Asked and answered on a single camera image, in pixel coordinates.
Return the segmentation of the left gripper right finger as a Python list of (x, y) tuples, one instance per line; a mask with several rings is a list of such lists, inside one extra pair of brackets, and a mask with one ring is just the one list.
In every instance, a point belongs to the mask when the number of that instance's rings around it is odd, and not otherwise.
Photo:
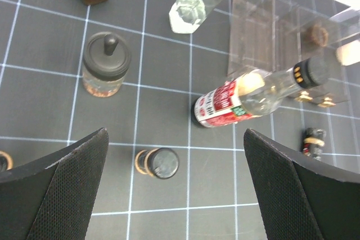
[(244, 150), (268, 239), (359, 239), (359, 174), (253, 129)]

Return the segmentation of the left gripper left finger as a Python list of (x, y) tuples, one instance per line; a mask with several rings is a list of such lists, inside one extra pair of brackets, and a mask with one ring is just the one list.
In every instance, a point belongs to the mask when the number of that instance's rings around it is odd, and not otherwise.
[(1, 239), (85, 239), (108, 147), (101, 128), (1, 172)]

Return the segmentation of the white powder shaker jar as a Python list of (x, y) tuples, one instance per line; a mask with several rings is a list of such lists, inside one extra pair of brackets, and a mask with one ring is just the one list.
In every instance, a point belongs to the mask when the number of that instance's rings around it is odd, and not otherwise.
[(342, 66), (350, 66), (360, 61), (360, 41), (355, 40), (336, 49), (336, 57)]

